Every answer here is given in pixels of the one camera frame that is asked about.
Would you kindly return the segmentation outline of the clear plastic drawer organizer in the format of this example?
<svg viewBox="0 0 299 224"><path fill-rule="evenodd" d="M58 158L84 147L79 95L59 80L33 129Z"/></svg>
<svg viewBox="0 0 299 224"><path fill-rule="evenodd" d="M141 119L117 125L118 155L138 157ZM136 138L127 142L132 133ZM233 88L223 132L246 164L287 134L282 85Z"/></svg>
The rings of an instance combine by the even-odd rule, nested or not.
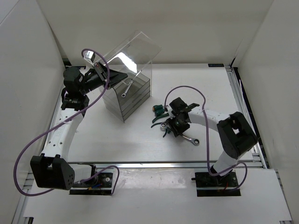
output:
<svg viewBox="0 0 299 224"><path fill-rule="evenodd" d="M152 62L160 51L147 35L135 31L104 55L110 69L128 74L128 78L107 90L102 97L106 108L122 122L151 96ZM131 79L134 82L122 98Z"/></svg>

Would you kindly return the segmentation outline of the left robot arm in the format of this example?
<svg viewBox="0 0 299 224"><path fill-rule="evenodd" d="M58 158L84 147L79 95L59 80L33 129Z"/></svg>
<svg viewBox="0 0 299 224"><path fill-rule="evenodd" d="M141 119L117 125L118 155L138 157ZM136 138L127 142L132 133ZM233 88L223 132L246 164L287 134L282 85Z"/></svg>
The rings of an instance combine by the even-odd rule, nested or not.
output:
<svg viewBox="0 0 299 224"><path fill-rule="evenodd" d="M51 130L51 137L39 156L33 156L30 166L40 188L70 190L77 183L93 187L98 184L95 166L81 164L72 167L68 162L70 146L88 108L87 96L103 87L108 90L128 78L127 73L108 68L105 59L95 61L95 52L83 50L83 58L91 68L82 73L79 67L68 67L63 72L64 88L59 123Z"/></svg>

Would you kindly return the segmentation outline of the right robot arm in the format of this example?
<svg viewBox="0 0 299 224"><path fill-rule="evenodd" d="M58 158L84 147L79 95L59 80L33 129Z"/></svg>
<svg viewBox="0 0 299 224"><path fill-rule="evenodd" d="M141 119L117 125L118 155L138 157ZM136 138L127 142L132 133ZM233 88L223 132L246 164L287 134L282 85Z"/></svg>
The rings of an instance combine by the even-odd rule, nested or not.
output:
<svg viewBox="0 0 299 224"><path fill-rule="evenodd" d="M235 168L239 159L257 144L257 136L241 112L223 114L203 109L199 104L187 105L181 98L173 100L167 106L170 117L166 125L174 136L182 136L190 124L206 127L207 164L209 164L209 130L219 134L223 152L217 162L208 166L210 182L221 186L227 180L227 174Z"/></svg>

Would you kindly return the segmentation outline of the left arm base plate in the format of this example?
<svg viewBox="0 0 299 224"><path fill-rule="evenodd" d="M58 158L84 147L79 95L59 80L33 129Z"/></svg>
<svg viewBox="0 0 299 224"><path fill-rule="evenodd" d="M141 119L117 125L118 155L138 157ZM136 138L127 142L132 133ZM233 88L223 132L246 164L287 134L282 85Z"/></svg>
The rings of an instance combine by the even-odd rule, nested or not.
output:
<svg viewBox="0 0 299 224"><path fill-rule="evenodd" d="M95 164L79 163L72 166L75 171L75 181L70 195L81 196L111 196L114 194L120 177L116 165L97 168Z"/></svg>

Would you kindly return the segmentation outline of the large ratchet wrench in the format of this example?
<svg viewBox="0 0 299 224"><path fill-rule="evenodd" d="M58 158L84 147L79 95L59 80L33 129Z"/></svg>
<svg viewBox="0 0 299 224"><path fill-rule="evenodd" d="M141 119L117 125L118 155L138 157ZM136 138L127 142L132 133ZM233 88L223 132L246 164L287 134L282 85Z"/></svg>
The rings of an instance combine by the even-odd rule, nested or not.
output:
<svg viewBox="0 0 299 224"><path fill-rule="evenodd" d="M191 138L189 136L183 135L183 134L179 134L179 136L181 136L182 138L184 138L186 141L192 143L195 146L198 146L200 144L200 141L196 138Z"/></svg>

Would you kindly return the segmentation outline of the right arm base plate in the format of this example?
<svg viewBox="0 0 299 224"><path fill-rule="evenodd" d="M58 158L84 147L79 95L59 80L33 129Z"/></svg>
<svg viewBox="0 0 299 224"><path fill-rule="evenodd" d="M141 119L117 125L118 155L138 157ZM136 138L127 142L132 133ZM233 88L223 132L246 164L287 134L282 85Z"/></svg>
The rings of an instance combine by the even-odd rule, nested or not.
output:
<svg viewBox="0 0 299 224"><path fill-rule="evenodd" d="M197 197L241 196L236 173L230 172L224 177L215 177L208 172L196 172L191 178L196 184Z"/></svg>

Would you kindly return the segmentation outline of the small ratchet wrench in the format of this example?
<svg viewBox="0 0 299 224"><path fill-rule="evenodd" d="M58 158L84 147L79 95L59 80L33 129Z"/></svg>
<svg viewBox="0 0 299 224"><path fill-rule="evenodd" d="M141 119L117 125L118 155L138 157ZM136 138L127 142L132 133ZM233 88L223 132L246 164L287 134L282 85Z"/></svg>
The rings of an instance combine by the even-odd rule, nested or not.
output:
<svg viewBox="0 0 299 224"><path fill-rule="evenodd" d="M128 83L128 85L127 85L125 91L124 91L124 92L122 93L122 95L121 95L122 98L125 98L125 97L126 97L127 92L129 91L129 89L130 89L130 87L131 87L131 85L132 85L133 82L134 82L134 80L131 79L130 82Z"/></svg>

